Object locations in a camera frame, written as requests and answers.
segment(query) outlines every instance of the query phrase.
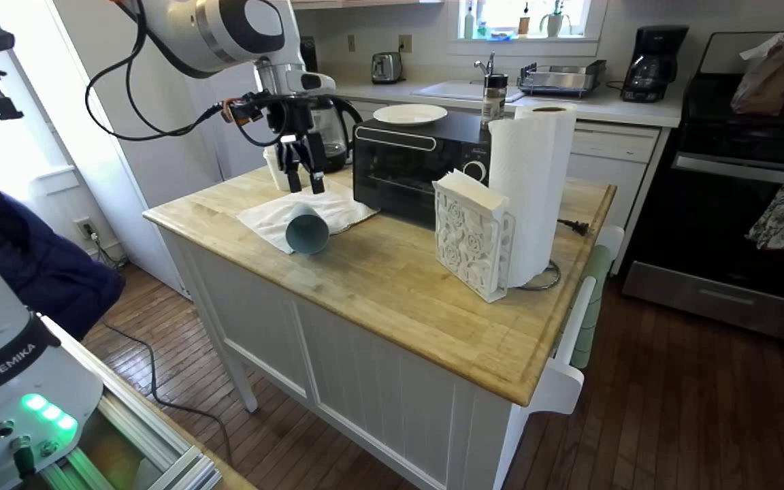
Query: dark cloth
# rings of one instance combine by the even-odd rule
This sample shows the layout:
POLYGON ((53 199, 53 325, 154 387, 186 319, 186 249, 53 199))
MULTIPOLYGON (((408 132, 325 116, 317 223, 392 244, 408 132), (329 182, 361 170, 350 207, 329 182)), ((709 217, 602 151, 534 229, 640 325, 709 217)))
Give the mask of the dark cloth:
POLYGON ((33 210, 0 189, 0 274, 35 312, 73 338, 120 300, 122 278, 57 236, 33 210))

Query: backsplash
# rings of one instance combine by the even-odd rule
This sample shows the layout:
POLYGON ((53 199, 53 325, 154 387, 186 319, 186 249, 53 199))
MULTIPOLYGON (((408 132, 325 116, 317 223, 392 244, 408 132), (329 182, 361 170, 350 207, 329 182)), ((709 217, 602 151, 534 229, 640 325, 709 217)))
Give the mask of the backsplash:
MULTIPOLYGON (((412 34, 412 50, 404 55, 412 70, 476 74, 472 64, 487 50, 498 55, 498 68, 519 74, 520 64, 557 56, 508 55, 509 44, 461 44, 456 41, 459 1, 441 6, 392 6, 350 11, 299 11, 299 26, 317 37, 318 68, 365 68, 373 50, 399 48, 399 34, 412 34)), ((689 25, 682 50, 682 75, 695 74, 700 50, 717 29, 784 29, 784 1, 779 0, 611 0, 600 56, 608 60, 611 79, 627 74, 634 31, 640 25, 689 25)))

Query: coffee maker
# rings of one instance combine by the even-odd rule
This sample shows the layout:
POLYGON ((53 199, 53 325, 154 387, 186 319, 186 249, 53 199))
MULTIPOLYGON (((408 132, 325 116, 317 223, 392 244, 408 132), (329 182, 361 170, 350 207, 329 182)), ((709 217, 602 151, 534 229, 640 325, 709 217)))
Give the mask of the coffee maker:
POLYGON ((687 25, 648 25, 637 29, 633 64, 622 87, 625 101, 657 102, 664 97, 668 83, 675 80, 675 55, 687 31, 687 25))

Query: oven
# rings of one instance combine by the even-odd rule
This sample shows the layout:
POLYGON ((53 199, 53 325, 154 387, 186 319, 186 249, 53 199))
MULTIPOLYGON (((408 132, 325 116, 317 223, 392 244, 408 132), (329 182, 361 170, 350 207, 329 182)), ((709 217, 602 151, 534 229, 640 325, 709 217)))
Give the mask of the oven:
POLYGON ((625 291, 784 339, 784 249, 757 249, 747 236, 784 188, 784 114, 734 114, 739 80, 717 70, 691 79, 625 291))

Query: white plate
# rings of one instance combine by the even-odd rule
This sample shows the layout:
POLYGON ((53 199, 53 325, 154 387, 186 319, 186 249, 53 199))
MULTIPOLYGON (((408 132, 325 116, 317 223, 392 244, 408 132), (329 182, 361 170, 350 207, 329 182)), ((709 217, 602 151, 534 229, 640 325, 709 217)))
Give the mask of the white plate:
POLYGON ((388 124, 429 124, 445 116, 446 108, 434 102, 396 102, 373 110, 373 119, 388 124))

